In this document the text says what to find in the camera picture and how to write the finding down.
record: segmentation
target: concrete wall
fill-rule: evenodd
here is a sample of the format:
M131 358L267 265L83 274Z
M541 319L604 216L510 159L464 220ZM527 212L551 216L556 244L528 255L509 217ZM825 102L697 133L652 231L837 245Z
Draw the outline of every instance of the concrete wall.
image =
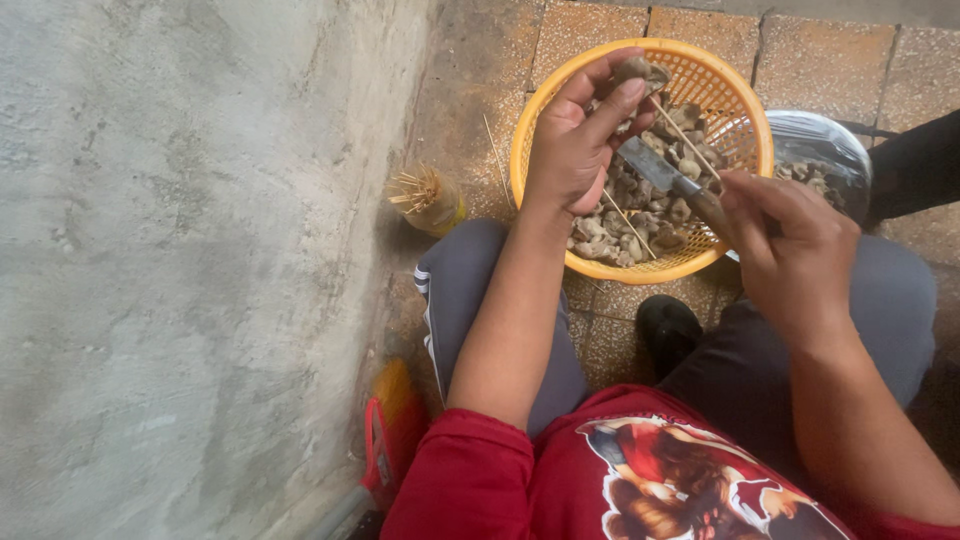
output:
M0 536L287 538L350 488L429 3L0 0Z

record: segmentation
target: orange basket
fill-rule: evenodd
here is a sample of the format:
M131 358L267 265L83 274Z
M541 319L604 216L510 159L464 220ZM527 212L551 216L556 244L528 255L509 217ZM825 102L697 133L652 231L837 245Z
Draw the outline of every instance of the orange basket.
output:
M673 78L665 87L674 105L694 102L707 120L707 144L727 157L730 169L746 169L761 176L774 170L774 143L763 106L750 85L726 62L693 45L655 37L621 39L577 55L554 71L527 103L514 133L510 151L510 184L516 205L523 202L523 186L530 162L537 116L575 71L610 51L643 47L649 61L670 68ZM704 224L690 222L681 231L689 243L673 255L647 260L632 268L608 266L566 252L568 267L592 278L628 284L669 282L692 274L722 257L729 249Z

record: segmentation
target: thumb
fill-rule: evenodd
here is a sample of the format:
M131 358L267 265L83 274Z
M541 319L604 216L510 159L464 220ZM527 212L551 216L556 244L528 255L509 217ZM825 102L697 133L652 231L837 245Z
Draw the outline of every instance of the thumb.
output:
M727 214L733 248L747 260L766 262L773 259L770 241L767 239L763 214L742 193L725 187L720 194L720 206Z
M595 146L605 144L616 126L636 110L644 88L646 82L643 79L628 79L615 88L581 124L580 129L587 134L588 141Z

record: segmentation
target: tiled floor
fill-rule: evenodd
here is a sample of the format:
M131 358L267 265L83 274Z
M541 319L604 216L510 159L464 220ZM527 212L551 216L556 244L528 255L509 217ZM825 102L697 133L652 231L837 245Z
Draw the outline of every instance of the tiled floor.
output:
M448 2L438 17L401 165L432 163L456 179L469 217L509 223L516 215L484 115L506 175L516 120L529 93L568 58L615 39L671 37L703 46L754 81L768 108L813 110L861 124L866 134L861 139L868 144L872 138L881 141L871 137L872 128L900 132L960 107L955 62L960 32L955 31L568 0ZM941 350L934 370L939 375L926 386L919 401L929 406L916 418L938 452L958 464L960 446L949 441L960 433L960 407L936 415L930 410L955 405L937 392L960 395L954 369L960 366L960 204L892 220L881 231L934 263L941 286ZM421 249L429 245L415 243ZM428 361L422 351L423 301L409 283L401 284L412 282L414 259L400 258L394 269L387 354L410 358L418 380L429 387L434 382L432 369L423 365ZM740 284L737 266L722 260L687 278L648 286L596 282L567 271L564 289L574 343L590 384L600 388L652 378L633 330L644 298L656 293L681 298L710 327L739 295ZM436 402L432 388L429 393Z

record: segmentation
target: gray pants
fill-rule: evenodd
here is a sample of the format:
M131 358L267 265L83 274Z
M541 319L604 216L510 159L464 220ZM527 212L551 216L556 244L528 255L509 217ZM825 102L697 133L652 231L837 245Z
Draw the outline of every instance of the gray pants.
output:
M417 267L427 299L424 314L444 399L460 347L487 290L507 231L491 219L457 226ZM917 394L933 358L936 284L926 264L906 249L861 238L852 273L851 315L867 351L900 405ZM803 480L793 439L789 358L783 342L749 300L724 309L720 324L661 384L700 411L738 444L790 479ZM587 382L569 335L561 293L550 363L527 432L540 433L587 396Z

